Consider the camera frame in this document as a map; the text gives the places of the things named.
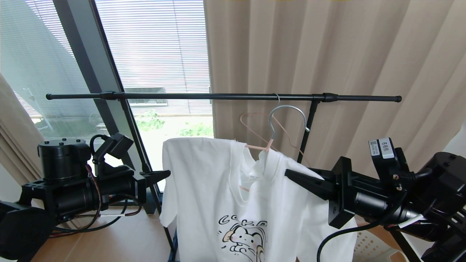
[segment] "cartoon mouse graphic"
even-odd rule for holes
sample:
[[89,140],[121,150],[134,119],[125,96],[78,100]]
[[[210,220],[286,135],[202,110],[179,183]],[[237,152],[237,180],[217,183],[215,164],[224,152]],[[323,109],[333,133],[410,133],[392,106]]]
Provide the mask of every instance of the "cartoon mouse graphic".
[[247,256],[251,262],[265,262],[265,232],[262,228],[245,229],[235,224],[223,237],[223,242],[229,241],[236,244],[230,247],[231,252],[239,252]]

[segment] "white t-shirt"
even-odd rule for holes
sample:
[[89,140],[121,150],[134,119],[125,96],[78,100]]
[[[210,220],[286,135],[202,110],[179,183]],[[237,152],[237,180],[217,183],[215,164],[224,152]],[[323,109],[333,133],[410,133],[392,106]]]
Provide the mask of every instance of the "white t-shirt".
[[[175,138],[163,146],[167,178],[162,225],[175,217],[182,262],[315,261],[320,242],[337,231],[328,202],[284,176],[319,177],[279,152],[255,161],[244,143]],[[351,220],[344,228],[355,226]],[[351,261],[356,234],[331,240],[322,261]]]

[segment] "clothing rack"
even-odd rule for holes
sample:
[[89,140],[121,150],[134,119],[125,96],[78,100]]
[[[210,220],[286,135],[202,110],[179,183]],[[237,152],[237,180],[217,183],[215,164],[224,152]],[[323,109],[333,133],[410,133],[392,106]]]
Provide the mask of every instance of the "clothing rack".
[[[401,96],[346,96],[337,95],[333,93],[323,94],[213,94],[213,93],[184,93],[184,94],[158,94],[158,93],[125,93],[125,92],[102,92],[102,93],[91,93],[91,94],[66,94],[66,95],[53,95],[47,94],[48,100],[52,99],[76,99],[76,98],[92,98],[92,99],[104,99],[104,100],[119,100],[124,110],[126,119],[128,121],[131,135],[133,136],[134,144],[137,148],[138,155],[141,159],[142,170],[144,173],[154,173],[152,171],[150,163],[145,152],[144,145],[137,129],[136,122],[131,113],[127,99],[212,99],[212,100],[280,100],[280,101],[311,101],[309,108],[308,120],[306,127],[311,129],[314,115],[317,110],[317,106],[320,102],[329,103],[336,101],[385,101],[385,102],[401,102]],[[310,132],[304,132],[301,141],[301,152],[306,149]],[[301,163],[303,155],[299,153],[297,162]],[[168,172],[161,172],[160,180],[168,177]],[[155,202],[155,206],[159,214],[162,211],[162,200],[163,193],[160,192],[158,181],[149,181],[149,188],[151,190],[152,198]],[[170,236],[170,232],[167,228],[165,234],[167,236],[168,243],[170,245],[170,256],[168,262],[174,262],[177,249],[178,239],[177,232],[173,239]]]

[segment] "neckline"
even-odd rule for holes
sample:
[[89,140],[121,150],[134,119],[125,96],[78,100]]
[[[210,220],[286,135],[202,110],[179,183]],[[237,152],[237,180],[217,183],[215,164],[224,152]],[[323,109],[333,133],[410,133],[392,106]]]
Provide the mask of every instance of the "neckline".
[[[251,155],[249,148],[245,147],[245,143],[234,141],[231,148],[231,164],[230,164],[230,175],[228,183],[230,190],[238,205],[244,207],[249,202],[249,197],[255,190],[257,182],[264,179],[272,179],[276,173],[280,154],[273,150],[269,152],[261,151],[259,153],[259,160],[254,160]],[[250,188],[246,199],[243,197],[244,192],[247,192],[240,188],[241,179],[246,178],[250,174],[256,174],[259,178],[254,181]]]

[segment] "hanger hook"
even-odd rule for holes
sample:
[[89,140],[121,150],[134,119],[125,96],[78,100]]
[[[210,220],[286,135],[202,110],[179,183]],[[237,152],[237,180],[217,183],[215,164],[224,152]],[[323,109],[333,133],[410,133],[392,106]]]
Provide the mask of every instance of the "hanger hook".
[[279,96],[278,94],[276,94],[276,93],[274,93],[274,95],[277,96],[277,98],[278,98],[278,105],[280,105],[280,96]]
[[292,105],[288,105],[288,104],[279,105],[279,106],[275,107],[270,112],[270,115],[268,116],[268,124],[270,125],[270,128],[272,128],[272,138],[271,138],[271,140],[273,140],[274,137],[275,137],[275,128],[272,125],[272,116],[274,115],[275,111],[277,111],[278,109],[283,108],[283,107],[289,107],[289,108],[292,108],[292,109],[295,109],[295,110],[299,111],[301,113],[301,115],[302,115],[302,119],[303,119],[303,123],[304,123],[304,130],[306,130],[307,132],[310,131],[310,129],[306,127],[306,115],[302,112],[301,109],[299,109],[299,108],[297,108],[295,106],[292,106]]

